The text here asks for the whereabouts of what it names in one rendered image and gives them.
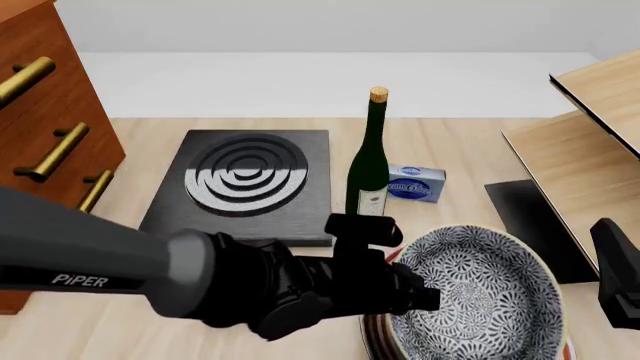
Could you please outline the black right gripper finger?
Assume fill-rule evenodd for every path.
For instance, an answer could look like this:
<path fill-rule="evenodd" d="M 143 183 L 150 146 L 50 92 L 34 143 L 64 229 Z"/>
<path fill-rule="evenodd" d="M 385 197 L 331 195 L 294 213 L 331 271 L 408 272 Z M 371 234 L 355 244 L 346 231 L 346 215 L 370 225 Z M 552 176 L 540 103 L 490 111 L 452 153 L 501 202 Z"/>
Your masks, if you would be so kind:
<path fill-rule="evenodd" d="M 601 296 L 640 293 L 640 249 L 610 218 L 601 218 L 590 233 L 597 255 Z"/>

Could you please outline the red-brown wooden cabinet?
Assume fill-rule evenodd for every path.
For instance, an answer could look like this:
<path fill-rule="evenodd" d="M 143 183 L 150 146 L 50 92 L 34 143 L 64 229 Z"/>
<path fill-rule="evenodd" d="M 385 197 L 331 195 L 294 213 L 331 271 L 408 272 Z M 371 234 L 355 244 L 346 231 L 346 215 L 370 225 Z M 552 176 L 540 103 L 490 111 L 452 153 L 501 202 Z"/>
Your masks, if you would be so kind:
<path fill-rule="evenodd" d="M 125 158 L 105 110 L 54 6 L 55 0 L 0 0 L 0 82 L 12 65 L 46 56 L 55 70 L 0 109 L 0 185 L 36 194 L 71 208 L 91 185 L 85 176 L 114 173 Z M 43 183 L 15 176 L 33 167 L 60 140 L 58 128 L 78 122 L 90 131 Z"/>

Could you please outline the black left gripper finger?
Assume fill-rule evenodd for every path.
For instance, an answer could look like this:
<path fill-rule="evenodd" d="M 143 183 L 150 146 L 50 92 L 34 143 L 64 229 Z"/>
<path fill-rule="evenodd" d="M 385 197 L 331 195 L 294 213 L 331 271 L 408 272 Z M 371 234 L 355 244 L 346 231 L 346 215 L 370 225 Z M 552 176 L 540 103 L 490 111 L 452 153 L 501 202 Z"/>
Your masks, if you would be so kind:
<path fill-rule="evenodd" d="M 438 311 L 440 308 L 441 291 L 423 287 L 416 293 L 416 309 L 422 311 Z"/>

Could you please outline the blue cream cheese box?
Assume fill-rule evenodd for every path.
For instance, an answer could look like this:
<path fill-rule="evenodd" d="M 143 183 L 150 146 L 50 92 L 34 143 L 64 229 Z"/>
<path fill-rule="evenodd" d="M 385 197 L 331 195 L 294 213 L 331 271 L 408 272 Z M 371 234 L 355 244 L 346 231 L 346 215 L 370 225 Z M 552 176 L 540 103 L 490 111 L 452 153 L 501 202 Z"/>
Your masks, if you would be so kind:
<path fill-rule="evenodd" d="M 445 170 L 390 164 L 387 190 L 393 197 L 438 203 L 445 182 Z"/>

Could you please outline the dark green wine bottle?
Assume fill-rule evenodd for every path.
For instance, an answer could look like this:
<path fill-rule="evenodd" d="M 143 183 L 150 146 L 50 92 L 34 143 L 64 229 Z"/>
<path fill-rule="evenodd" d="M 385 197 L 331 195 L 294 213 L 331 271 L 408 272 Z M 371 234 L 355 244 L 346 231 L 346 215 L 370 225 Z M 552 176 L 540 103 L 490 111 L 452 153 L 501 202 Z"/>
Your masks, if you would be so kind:
<path fill-rule="evenodd" d="M 388 95 L 388 89 L 383 86 L 370 90 L 365 134 L 347 176 L 347 214 L 384 214 L 389 183 L 389 166 L 383 146 Z"/>

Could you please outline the pale wooden wine rack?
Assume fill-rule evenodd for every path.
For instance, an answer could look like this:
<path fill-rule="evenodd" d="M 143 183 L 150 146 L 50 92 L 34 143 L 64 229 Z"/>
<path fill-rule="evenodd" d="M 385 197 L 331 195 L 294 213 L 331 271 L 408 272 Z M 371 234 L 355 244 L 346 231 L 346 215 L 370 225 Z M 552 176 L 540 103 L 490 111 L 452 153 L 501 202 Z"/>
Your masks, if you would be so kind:
<path fill-rule="evenodd" d="M 590 229 L 600 218 L 640 248 L 640 49 L 549 82 L 576 109 L 502 137 L 598 272 Z"/>

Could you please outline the black white patterned bowl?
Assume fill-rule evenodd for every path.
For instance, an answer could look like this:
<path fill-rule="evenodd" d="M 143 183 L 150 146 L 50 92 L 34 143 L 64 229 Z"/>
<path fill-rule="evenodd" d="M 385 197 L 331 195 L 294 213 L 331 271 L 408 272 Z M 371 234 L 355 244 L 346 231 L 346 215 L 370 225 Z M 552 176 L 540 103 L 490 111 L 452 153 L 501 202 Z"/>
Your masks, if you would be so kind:
<path fill-rule="evenodd" d="M 564 304 L 546 263 L 519 239 L 461 224 L 439 227 L 400 251 L 436 311 L 386 317 L 406 360 L 561 360 Z"/>

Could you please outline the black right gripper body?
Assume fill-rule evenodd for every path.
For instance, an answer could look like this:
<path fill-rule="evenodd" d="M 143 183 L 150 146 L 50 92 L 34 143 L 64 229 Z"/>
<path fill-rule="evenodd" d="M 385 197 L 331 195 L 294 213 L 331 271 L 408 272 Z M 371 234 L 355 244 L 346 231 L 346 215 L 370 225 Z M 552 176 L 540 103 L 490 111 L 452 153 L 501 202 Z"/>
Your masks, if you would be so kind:
<path fill-rule="evenodd" d="M 598 300 L 613 328 L 640 331 L 640 292 L 606 293 L 601 291 Z"/>

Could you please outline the flat black stove plate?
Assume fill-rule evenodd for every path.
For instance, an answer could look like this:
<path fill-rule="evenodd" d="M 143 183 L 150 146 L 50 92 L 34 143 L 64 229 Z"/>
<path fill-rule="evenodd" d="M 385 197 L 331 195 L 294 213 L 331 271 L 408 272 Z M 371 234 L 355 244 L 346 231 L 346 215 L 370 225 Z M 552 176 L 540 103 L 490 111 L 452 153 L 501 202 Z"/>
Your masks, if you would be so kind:
<path fill-rule="evenodd" d="M 139 229 L 328 247 L 330 187 L 328 131 L 191 130 Z"/>

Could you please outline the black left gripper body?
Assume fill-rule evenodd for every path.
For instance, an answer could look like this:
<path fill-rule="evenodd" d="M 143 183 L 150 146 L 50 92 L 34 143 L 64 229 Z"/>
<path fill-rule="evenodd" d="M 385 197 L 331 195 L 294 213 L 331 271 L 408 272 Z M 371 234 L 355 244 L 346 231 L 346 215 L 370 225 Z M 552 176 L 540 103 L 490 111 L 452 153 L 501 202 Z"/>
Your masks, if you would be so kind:
<path fill-rule="evenodd" d="M 422 278 L 401 263 L 371 261 L 369 314 L 405 314 L 417 309 L 418 293 L 424 287 Z"/>

